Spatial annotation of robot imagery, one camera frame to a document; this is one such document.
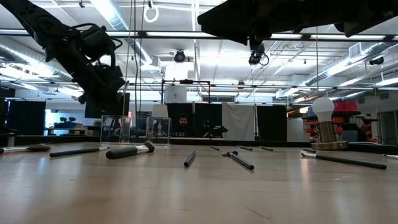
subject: white ceiling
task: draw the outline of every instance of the white ceiling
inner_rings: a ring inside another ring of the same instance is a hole
[[[81,9],[80,7],[65,7],[65,8],[50,8],[54,7],[54,2],[60,5],[76,5],[79,0],[41,0],[32,1],[35,4],[45,7],[49,13],[53,14],[56,18],[60,19],[63,23],[74,26],[85,22],[94,22],[100,26],[105,25],[108,29],[111,26],[107,23],[104,17],[92,7],[90,1],[84,1],[86,7]],[[192,31],[192,14],[190,11],[171,10],[171,9],[159,9],[159,18],[153,22],[148,23],[142,22],[142,9],[143,7],[137,7],[136,16],[130,16],[131,5],[129,0],[117,0],[120,6],[121,15],[126,21],[132,22],[132,29],[134,27],[134,18],[136,18],[136,29],[137,30],[177,30],[177,31]],[[223,2],[222,0],[200,0],[200,10],[209,10],[213,6]],[[137,1],[137,5],[142,5],[142,1]],[[169,6],[179,7],[185,10],[191,8],[191,0],[154,0],[155,6]],[[148,14],[148,17],[153,17],[153,12]],[[4,29],[21,29],[22,26],[15,19],[12,14],[0,6],[0,28]],[[196,24],[197,30],[200,30],[200,26]],[[334,26],[323,26],[319,27],[319,33],[338,33]],[[305,29],[302,32],[315,33],[315,28]],[[376,27],[363,32],[364,34],[396,34],[398,33],[398,19],[394,18]],[[31,48],[35,51],[43,53],[41,46],[35,43],[30,37],[10,37],[22,45]],[[317,63],[318,68],[322,68],[325,64],[334,61],[338,57],[347,54],[348,48],[353,44],[352,42],[319,42],[318,43],[318,57],[317,57],[317,46],[314,42],[291,42],[291,41],[278,41],[272,49],[269,47],[274,41],[264,41],[264,46],[270,56],[270,65],[265,69],[259,70],[253,75],[253,78],[257,82],[262,83],[266,80],[279,80],[286,83],[298,84],[307,75],[316,72]],[[248,46],[244,46],[239,43],[235,43],[229,40],[198,40],[200,46],[200,76],[202,80],[210,80],[212,82],[237,82],[238,80],[245,80],[251,72],[251,67],[248,64],[248,58],[250,51]],[[304,50],[291,62],[289,61],[297,52],[300,47],[308,45],[308,48]],[[171,61],[172,57],[170,54],[176,52],[176,50],[184,50],[185,54],[191,58],[194,57],[194,43],[193,40],[187,39],[142,39],[142,47],[149,54],[159,56],[162,61]],[[117,50],[116,54],[119,57],[119,64],[122,68],[126,62],[128,46],[124,44],[120,49]],[[273,75],[281,66],[287,64],[283,70],[277,75]],[[358,67],[353,72],[343,74],[348,77],[355,77],[358,73],[363,72]],[[127,76],[132,78],[135,76],[135,63],[129,61],[129,72]],[[157,80],[160,80],[160,75],[143,73],[143,77],[150,76]],[[194,78],[194,72],[190,71],[188,74],[189,78]]]

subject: ceiling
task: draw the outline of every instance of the ceiling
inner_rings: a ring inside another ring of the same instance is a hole
[[[75,26],[86,22],[94,22],[98,25],[104,25],[108,30],[113,30],[104,16],[91,1],[83,1],[85,8],[78,6],[79,0],[41,0],[33,1],[36,5],[45,8],[61,22],[69,26]],[[200,26],[196,21],[192,22],[192,1],[191,0],[154,0],[153,3],[159,8],[159,17],[154,22],[142,20],[143,2],[137,1],[136,6],[131,8],[132,1],[117,0],[121,17],[130,21],[131,30],[162,30],[162,31],[200,31]],[[222,0],[193,0],[196,8],[194,11],[203,13],[212,7],[223,2]],[[5,8],[0,6],[0,29],[22,29],[17,19]],[[154,10],[147,13],[149,19],[155,16]],[[316,28],[304,29],[302,33],[316,33]],[[364,31],[362,34],[398,34],[398,18],[391,19],[376,27]],[[339,34],[334,26],[322,26],[318,28],[320,34]],[[44,53],[31,37],[7,37],[21,45],[30,48],[41,54]],[[195,79],[193,70],[193,61],[195,60],[195,44],[192,39],[142,39],[142,48],[150,55],[158,56],[162,61],[162,67],[173,64],[173,55],[177,50],[183,50],[190,62],[185,62],[188,68],[188,78]],[[246,84],[269,84],[278,85],[301,85],[310,74],[321,70],[325,65],[334,62],[343,57],[349,51],[355,42],[299,42],[290,40],[267,40],[263,42],[267,55],[269,56],[269,65],[266,67],[253,68],[248,64],[250,50],[248,46],[232,42],[230,40],[208,40],[198,39],[198,57],[197,62],[200,66],[199,78],[209,80],[213,83],[237,84],[239,80]],[[322,85],[338,86],[368,71],[373,71],[395,63],[396,50],[392,49],[386,53],[385,63],[383,65],[371,66],[365,68],[365,63],[359,63],[347,70],[335,75],[333,80],[323,82]],[[130,58],[134,51],[126,42],[117,49],[116,56],[118,65],[121,66],[124,75],[128,79],[134,79],[136,76],[135,61]],[[380,79],[381,74],[372,77],[372,82]],[[3,77],[3,80],[12,80],[10,77]],[[142,72],[144,82],[159,82],[162,79],[161,74]],[[355,83],[356,86],[366,86],[370,80],[364,79]],[[270,91],[276,92],[278,89],[261,89],[258,92]]]

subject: white bulb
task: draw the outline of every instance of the white bulb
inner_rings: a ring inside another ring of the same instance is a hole
[[[331,121],[331,114],[335,110],[335,104],[328,98],[322,97],[312,104],[312,111],[317,115],[319,122]]]

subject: table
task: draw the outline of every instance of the table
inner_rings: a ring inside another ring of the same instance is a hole
[[[64,130],[64,131],[69,131],[69,134],[76,134],[78,132],[79,134],[85,134],[87,129],[83,128],[45,128],[44,131],[48,131],[49,134],[54,134],[55,130]]]
[[[52,151],[98,146],[56,144]],[[50,159],[0,156],[0,219],[8,223],[395,223],[398,161],[361,152],[319,154],[387,170],[302,159],[298,148],[158,147],[108,160],[105,152]],[[183,162],[196,150],[188,169]],[[254,172],[220,154],[229,150]]]

